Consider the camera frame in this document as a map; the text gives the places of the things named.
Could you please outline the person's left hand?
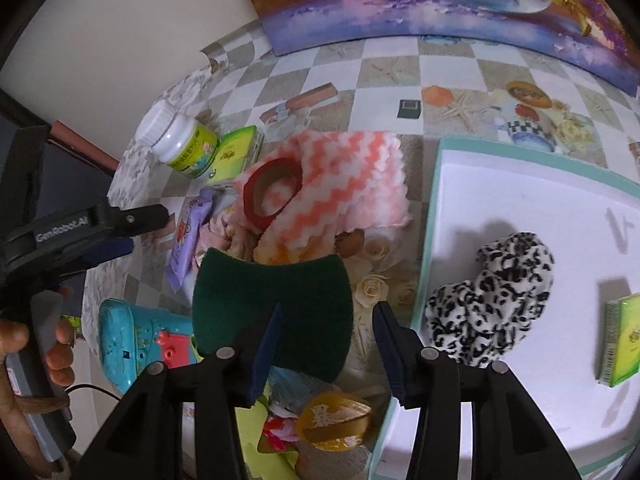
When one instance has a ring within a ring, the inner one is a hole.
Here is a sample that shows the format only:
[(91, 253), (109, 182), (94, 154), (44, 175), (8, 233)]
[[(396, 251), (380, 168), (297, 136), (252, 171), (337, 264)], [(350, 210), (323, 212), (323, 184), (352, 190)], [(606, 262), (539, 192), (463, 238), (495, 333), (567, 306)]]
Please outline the person's left hand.
[(31, 326), (1, 322), (1, 426), (29, 471), (51, 479), (73, 447), (70, 399), (75, 331), (62, 315), (70, 290), (40, 292), (29, 305)]

